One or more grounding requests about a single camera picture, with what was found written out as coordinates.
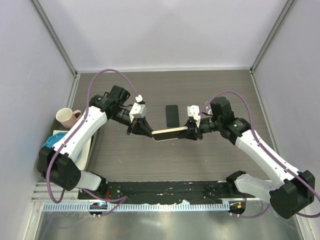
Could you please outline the teal smartphone black screen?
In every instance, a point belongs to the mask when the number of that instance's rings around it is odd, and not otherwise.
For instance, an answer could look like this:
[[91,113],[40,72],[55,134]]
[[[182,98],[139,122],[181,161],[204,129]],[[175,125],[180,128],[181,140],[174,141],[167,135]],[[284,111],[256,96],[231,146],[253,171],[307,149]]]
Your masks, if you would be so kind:
[[177,105],[166,105],[166,126],[167,128],[178,128],[180,126],[179,108]]

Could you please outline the black smartphone gold edge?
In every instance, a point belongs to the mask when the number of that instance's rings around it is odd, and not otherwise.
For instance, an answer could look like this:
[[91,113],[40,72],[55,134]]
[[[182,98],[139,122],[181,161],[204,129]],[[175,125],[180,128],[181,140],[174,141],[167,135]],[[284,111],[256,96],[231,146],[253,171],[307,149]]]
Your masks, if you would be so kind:
[[178,136],[182,133],[181,130],[177,131],[153,131],[152,137],[156,142],[168,141],[177,139]]

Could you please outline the clear phone case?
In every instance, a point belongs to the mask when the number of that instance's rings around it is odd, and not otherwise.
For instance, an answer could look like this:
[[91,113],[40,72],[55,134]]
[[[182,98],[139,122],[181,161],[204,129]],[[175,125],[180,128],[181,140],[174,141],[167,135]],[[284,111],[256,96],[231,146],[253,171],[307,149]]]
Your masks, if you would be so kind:
[[204,105],[205,105],[204,115],[206,115],[206,116],[212,116],[213,113],[212,113],[212,109],[211,109],[210,102],[209,102],[209,101],[206,101]]

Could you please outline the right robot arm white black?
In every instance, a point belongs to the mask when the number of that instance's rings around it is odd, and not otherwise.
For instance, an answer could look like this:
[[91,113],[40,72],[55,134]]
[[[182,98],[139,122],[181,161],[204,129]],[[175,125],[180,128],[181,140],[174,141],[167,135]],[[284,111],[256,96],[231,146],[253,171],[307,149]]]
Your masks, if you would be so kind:
[[212,114],[202,118],[197,105],[187,107],[186,133],[181,139],[201,140],[205,133],[219,132],[234,146],[244,151],[267,174],[262,180],[244,171],[226,178],[226,193],[233,198],[249,194],[266,202],[284,219],[289,219],[314,202],[315,177],[290,165],[270,148],[243,118],[235,117],[230,102],[223,96],[210,102]]

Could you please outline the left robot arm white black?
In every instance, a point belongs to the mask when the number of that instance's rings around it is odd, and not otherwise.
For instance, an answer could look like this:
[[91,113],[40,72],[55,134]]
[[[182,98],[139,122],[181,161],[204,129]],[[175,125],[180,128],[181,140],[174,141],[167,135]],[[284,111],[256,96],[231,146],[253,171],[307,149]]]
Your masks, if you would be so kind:
[[52,147],[40,149],[36,164],[40,175],[66,191],[85,189],[93,198],[102,199],[107,193],[107,180],[96,173],[80,170],[76,161],[86,143],[108,120],[127,126],[127,134],[152,137],[143,97],[136,96],[136,102],[128,110],[123,104],[129,97],[130,93],[117,85],[106,95],[92,97],[83,116],[70,131]]

